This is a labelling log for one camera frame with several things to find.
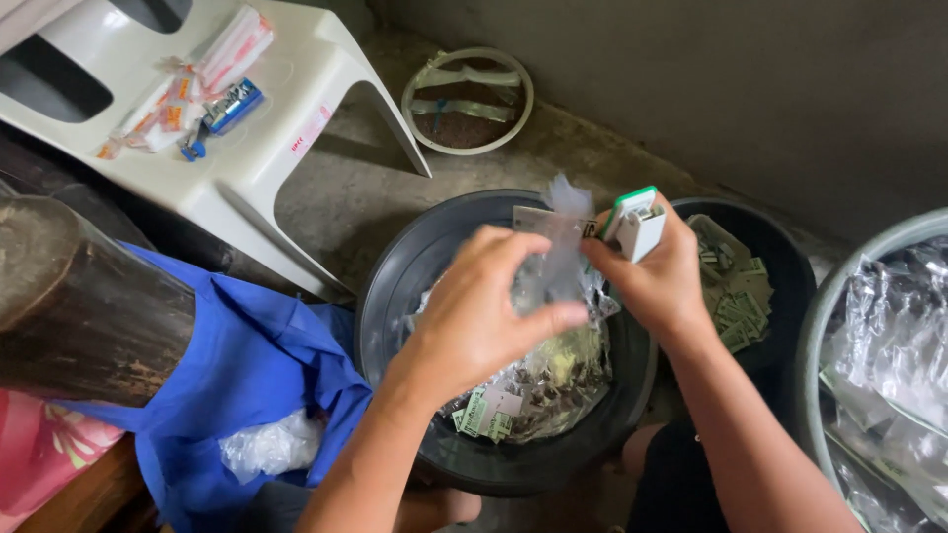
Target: hand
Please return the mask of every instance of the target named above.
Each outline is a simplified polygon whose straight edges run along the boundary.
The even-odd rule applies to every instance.
[[[598,239],[584,239],[583,253],[622,295],[626,309],[658,342],[665,344],[687,333],[714,331],[704,308],[698,270],[698,239],[661,194],[655,203],[665,208],[665,228],[658,246],[638,264]]]
[[[481,227],[458,251],[386,379],[426,391],[432,410],[481,384],[554,335],[585,323],[581,302],[543,306],[519,317],[510,303],[514,274],[531,253],[550,249],[534,233]]]

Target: white plastic stool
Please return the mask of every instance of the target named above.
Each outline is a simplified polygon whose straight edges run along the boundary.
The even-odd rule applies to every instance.
[[[246,73],[265,101],[225,136],[210,138],[203,159],[189,163],[176,146],[159,154],[124,150],[112,160],[92,155],[155,81],[161,58],[196,60],[210,46],[238,6],[228,0],[194,0],[181,29],[167,35],[106,0],[85,0],[40,35],[105,85],[113,102],[92,119],[66,123],[0,94],[0,119],[183,215],[322,299],[351,298],[348,287],[277,226],[277,191],[358,82],[374,87],[376,107],[418,173],[431,177],[428,164],[392,97],[331,11],[268,0],[251,5],[276,37]]]

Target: blue cloth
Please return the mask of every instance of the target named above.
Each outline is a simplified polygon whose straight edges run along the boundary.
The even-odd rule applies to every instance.
[[[372,396],[347,357],[353,345],[352,312],[329,304],[307,306],[128,248],[194,289],[191,343],[143,408],[58,403],[136,434],[142,476],[176,533],[219,533],[235,526],[260,485],[274,476],[262,474],[241,486],[221,463],[217,440],[280,420],[302,406],[320,406],[329,414],[305,478],[308,487],[317,484]]]

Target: pink fabric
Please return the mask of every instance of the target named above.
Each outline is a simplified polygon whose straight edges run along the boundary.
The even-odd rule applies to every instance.
[[[0,533],[10,533],[102,457],[122,431],[0,389]]]

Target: person's left hand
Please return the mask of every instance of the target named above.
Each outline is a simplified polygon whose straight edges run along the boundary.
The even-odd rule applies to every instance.
[[[386,379],[425,391],[432,410],[523,358],[543,340],[585,323],[582,302],[550,303],[519,317],[510,286],[531,253],[550,249],[535,233],[483,226],[458,251]]]

